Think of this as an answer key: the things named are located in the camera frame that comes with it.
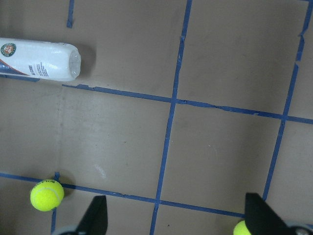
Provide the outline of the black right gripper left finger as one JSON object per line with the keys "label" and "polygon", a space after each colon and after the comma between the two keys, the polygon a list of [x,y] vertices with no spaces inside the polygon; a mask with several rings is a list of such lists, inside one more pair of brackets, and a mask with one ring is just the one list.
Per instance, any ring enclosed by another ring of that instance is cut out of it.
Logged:
{"label": "black right gripper left finger", "polygon": [[77,235],[105,235],[107,229],[106,196],[95,196],[75,229],[75,233]]}

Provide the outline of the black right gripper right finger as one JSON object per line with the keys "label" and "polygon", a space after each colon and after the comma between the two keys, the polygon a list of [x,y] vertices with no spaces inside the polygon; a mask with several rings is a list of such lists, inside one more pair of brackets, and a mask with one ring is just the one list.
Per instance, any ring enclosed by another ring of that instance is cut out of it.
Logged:
{"label": "black right gripper right finger", "polygon": [[291,229],[257,193],[246,193],[245,224],[252,235],[291,234]]}

